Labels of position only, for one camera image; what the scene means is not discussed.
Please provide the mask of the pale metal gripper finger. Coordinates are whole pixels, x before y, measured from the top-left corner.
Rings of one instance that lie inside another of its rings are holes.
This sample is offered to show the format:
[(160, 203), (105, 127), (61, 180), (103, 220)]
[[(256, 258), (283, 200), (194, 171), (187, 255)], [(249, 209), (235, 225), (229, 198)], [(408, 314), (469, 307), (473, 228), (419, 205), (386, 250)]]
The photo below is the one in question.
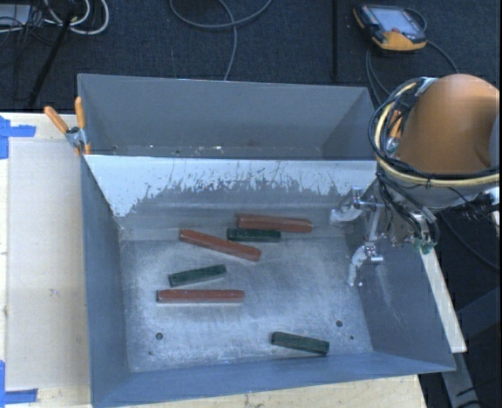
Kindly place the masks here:
[(361, 208), (361, 189), (350, 190), (341, 200), (339, 205), (332, 209), (329, 214), (329, 224), (339, 226), (352, 222), (361, 216), (364, 210)]
[(379, 254), (375, 245), (365, 244), (358, 247), (351, 257), (348, 267), (347, 284), (354, 286), (357, 279), (357, 273), (365, 264), (379, 265), (384, 262), (384, 257)]

